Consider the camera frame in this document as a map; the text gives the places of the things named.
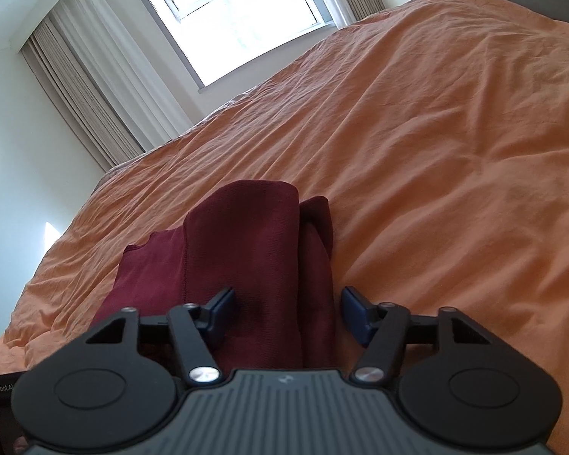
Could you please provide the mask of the dark red long-sleeve shirt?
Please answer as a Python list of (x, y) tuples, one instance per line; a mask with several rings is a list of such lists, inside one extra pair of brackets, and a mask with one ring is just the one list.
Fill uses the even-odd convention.
[(128, 245), (93, 321), (127, 306), (163, 315), (231, 288), (237, 315), (214, 351), (224, 373), (332, 368), (332, 250), (324, 196), (300, 200), (285, 182), (236, 181), (198, 204), (182, 225)]

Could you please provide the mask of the orange bed sheet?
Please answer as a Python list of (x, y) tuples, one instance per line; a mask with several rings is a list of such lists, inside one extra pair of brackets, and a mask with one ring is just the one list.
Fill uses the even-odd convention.
[(569, 454), (569, 24), (412, 0), (325, 38), (101, 180), (26, 284), (0, 374), (88, 328), (126, 245), (243, 179), (328, 198), (337, 287), (458, 307), (546, 369)]

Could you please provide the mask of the black box with lettering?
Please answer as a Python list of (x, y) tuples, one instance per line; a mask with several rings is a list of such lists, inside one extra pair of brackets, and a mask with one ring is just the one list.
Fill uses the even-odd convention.
[(14, 418), (11, 395), (23, 372), (0, 375), (0, 454), (21, 454), (26, 448), (26, 439)]

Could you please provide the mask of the beige left curtain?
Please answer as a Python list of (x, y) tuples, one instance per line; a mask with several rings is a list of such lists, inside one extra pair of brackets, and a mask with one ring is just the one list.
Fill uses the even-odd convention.
[(66, 125), (109, 171), (192, 125), (105, 0), (59, 0), (21, 53)]

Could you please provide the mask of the white framed window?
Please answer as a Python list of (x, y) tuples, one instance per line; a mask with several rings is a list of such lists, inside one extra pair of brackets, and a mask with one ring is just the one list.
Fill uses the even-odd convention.
[(336, 27), (325, 0), (143, 0), (201, 87), (299, 38)]

